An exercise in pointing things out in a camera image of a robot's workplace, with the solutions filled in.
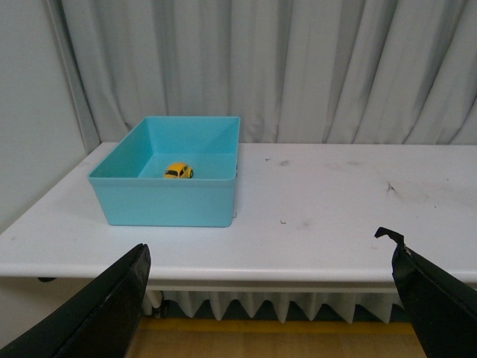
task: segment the white radiator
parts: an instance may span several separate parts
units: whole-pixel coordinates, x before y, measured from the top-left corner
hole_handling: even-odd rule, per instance
[[[323,304],[329,305],[348,323],[353,322],[356,305],[363,306],[385,323],[391,318],[393,304],[402,306],[396,293],[363,292],[198,292],[198,291],[154,291],[145,296],[145,314],[158,308],[162,297],[176,302],[188,317],[193,317],[204,301],[209,301],[217,320],[224,317],[230,302],[238,300],[250,317],[254,317],[264,301],[270,301],[280,322],[285,322],[290,302],[296,303],[309,320],[317,315]]]

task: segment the white curtain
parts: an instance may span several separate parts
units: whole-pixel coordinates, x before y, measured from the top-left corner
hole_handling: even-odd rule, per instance
[[[59,4],[83,136],[231,115],[242,142],[477,144],[476,0]]]

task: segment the toy car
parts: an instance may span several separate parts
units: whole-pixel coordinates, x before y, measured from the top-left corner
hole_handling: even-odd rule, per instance
[[[192,178],[194,171],[185,163],[172,163],[165,169],[164,178]]]

